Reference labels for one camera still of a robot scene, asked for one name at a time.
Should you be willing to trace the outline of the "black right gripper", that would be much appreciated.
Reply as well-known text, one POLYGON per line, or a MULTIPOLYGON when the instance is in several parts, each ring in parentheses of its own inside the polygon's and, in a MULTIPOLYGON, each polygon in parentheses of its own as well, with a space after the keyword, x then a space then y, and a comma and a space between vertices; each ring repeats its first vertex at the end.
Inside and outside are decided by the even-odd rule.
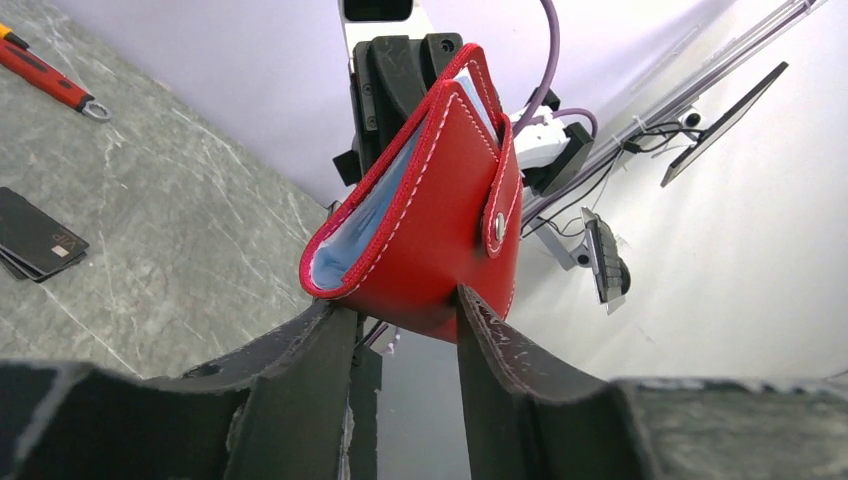
POLYGON ((458 33, 421 39, 379 36, 353 48, 350 75, 355 136, 333 163, 346 186, 376 163, 464 41, 458 33))

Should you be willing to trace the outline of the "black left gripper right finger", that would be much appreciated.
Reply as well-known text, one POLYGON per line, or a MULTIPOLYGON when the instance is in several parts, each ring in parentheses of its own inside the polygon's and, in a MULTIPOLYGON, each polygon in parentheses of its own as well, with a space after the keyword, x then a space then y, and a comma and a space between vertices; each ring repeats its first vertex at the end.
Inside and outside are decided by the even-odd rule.
POLYGON ((562 361, 471 288, 457 358, 476 479, 843 479, 847 391, 811 380, 621 378, 562 361))

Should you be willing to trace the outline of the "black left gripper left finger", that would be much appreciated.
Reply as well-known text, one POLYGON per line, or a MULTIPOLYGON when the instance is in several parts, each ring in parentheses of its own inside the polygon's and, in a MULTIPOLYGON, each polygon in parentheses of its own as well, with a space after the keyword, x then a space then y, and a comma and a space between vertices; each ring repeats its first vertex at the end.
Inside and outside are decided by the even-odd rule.
POLYGON ((317 302, 179 377, 1 363, 5 479, 333 479, 356 320, 317 302))

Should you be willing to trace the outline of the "red leather card holder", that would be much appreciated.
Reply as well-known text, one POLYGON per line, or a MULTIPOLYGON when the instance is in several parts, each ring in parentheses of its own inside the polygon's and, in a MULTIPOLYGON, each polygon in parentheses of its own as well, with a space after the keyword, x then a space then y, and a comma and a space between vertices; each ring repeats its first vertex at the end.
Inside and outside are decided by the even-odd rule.
POLYGON ((514 295, 522 177, 482 47, 463 46, 319 228, 300 282, 375 319, 457 339, 459 286, 498 315, 514 295))

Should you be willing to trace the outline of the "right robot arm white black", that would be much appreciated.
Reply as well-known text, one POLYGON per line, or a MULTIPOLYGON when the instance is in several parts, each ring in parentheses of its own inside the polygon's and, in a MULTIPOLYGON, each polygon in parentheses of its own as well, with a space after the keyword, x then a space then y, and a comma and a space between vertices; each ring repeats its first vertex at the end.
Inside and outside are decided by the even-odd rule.
MULTIPOLYGON (((346 186, 357 184, 412 115, 429 88, 463 46, 458 33, 430 33, 421 39, 406 35, 379 36, 353 46, 350 85, 356 134, 352 148, 333 159, 346 186)), ((594 144, 597 121, 584 116, 569 125, 553 109, 559 99, 548 92, 531 123, 515 138, 524 185, 537 196, 548 196, 570 181, 594 144)))

